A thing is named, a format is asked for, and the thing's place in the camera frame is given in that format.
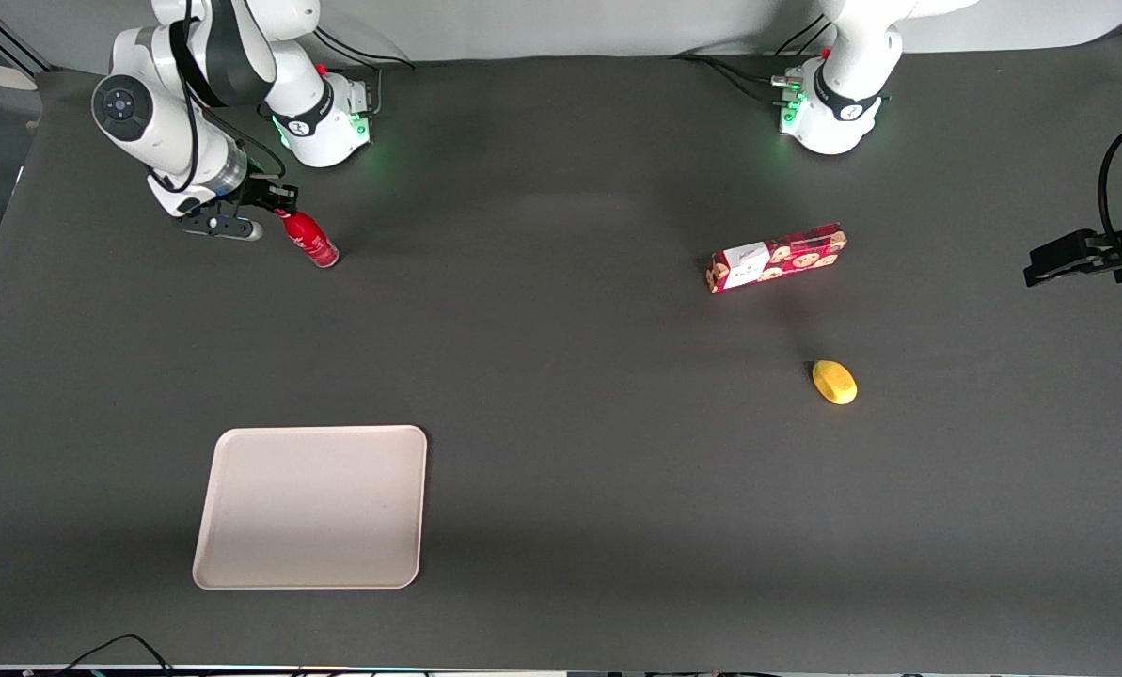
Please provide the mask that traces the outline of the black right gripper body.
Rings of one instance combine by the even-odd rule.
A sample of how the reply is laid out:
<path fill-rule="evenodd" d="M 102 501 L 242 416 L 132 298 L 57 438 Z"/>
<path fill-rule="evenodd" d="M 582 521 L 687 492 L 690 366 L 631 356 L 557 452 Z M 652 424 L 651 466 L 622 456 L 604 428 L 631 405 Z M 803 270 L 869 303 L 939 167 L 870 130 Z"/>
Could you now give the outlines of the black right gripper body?
<path fill-rule="evenodd" d="M 263 210 L 263 202 L 272 201 L 272 187 L 278 184 L 267 175 L 247 175 L 239 187 L 226 195 L 229 214 L 238 217 L 243 207 L 257 207 Z"/>

